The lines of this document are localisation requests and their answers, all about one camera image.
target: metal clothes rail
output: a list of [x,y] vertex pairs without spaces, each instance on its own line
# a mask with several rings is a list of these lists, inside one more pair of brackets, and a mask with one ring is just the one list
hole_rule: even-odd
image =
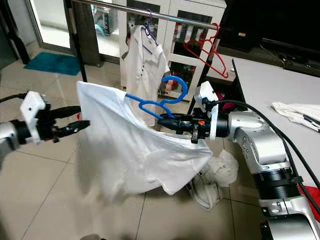
[[142,15],[142,16],[150,16],[150,14],[151,14],[153,18],[157,18],[157,19],[163,19],[163,20],[168,20],[168,21],[172,21],[172,22],[176,22],[176,23],[192,25],[195,27],[200,27],[200,28],[205,28],[205,29],[217,30],[217,27],[215,25],[212,25],[212,24],[209,24],[206,22],[194,21],[194,20],[190,20],[190,19],[186,19],[186,18],[182,18],[182,17],[170,16],[170,15],[157,13],[157,12],[150,13],[149,11],[146,11],[146,10],[141,10],[141,9],[134,8],[134,7],[122,6],[122,5],[108,3],[108,2],[103,2],[103,1],[99,1],[99,0],[66,0],[65,5],[66,5],[66,8],[67,8],[68,13],[70,15],[70,22],[71,22],[71,26],[72,26],[72,38],[74,41],[74,47],[75,47],[76,54],[77,54],[79,64],[80,64],[80,68],[81,68],[82,80],[84,82],[87,82],[87,75],[86,75],[86,70],[85,70],[85,66],[84,66],[84,62],[83,62],[83,58],[82,58],[82,54],[81,54],[81,50],[80,50],[80,42],[79,42],[79,36],[78,36],[75,15],[74,15],[74,11],[72,8],[72,2],[90,4],[90,5],[95,5],[95,6],[99,6],[99,7],[106,7],[106,8],[116,9],[116,10],[124,11],[124,12],[128,12],[128,13],[134,13],[134,14],[138,14],[138,15]]

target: floor mat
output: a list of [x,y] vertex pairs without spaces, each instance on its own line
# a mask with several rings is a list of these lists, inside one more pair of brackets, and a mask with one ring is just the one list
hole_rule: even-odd
[[80,65],[76,57],[48,52],[39,53],[24,68],[72,76],[76,76],[80,71]]

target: red hanger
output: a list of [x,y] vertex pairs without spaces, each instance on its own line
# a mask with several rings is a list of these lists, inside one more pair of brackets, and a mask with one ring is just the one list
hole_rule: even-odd
[[[188,42],[185,42],[183,44],[184,48],[187,49],[191,54],[193,54],[197,59],[201,60],[205,65],[209,66],[211,69],[213,69],[214,71],[216,71],[218,74],[220,74],[222,77],[224,78],[227,78],[229,76],[229,74],[226,72],[227,68],[226,68],[226,65],[224,63],[224,60],[220,57],[220,55],[216,52],[215,50],[215,46],[212,42],[212,39],[214,39],[217,35],[218,35],[218,32],[219,32],[219,25],[217,23],[212,23],[213,25],[216,26],[216,33],[214,36],[210,37],[209,39],[206,39],[204,41],[197,41],[197,40],[189,40]],[[206,51],[203,46],[205,44],[205,42],[209,42],[211,44],[211,51],[208,52]],[[196,44],[199,44],[201,46],[201,51],[204,51],[206,54],[208,54],[209,56],[215,54],[218,56],[218,58],[220,59],[223,67],[224,67],[224,70],[223,72],[219,72],[217,69],[215,69],[213,66],[211,66],[209,63],[207,63],[205,60],[203,60],[199,55],[197,55],[196,53],[194,53],[191,49],[189,49],[188,45],[189,44],[193,44],[193,43],[196,43]]]

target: white table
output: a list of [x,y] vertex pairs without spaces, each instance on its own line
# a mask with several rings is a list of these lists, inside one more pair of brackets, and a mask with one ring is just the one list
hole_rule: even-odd
[[[320,179],[320,133],[290,122],[271,107],[273,102],[320,105],[320,78],[240,58],[233,61],[245,102],[265,114],[292,140]],[[291,152],[304,184],[315,187],[301,161]]]

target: white t-shirt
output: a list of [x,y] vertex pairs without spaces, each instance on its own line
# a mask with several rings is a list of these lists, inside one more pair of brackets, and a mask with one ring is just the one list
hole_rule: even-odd
[[202,139],[193,144],[188,135],[158,132],[141,123],[124,91],[78,81],[77,94],[82,119],[90,120],[78,160],[95,166],[93,175],[111,201],[160,186],[173,195],[213,155]]
[[[142,25],[131,28],[129,52],[124,64],[127,92],[144,100],[157,101],[161,79],[170,69],[161,44],[157,46],[153,38],[146,35]],[[144,107],[155,112],[154,105]],[[155,125],[155,118],[141,111],[136,103],[132,103],[132,110],[148,126]]]

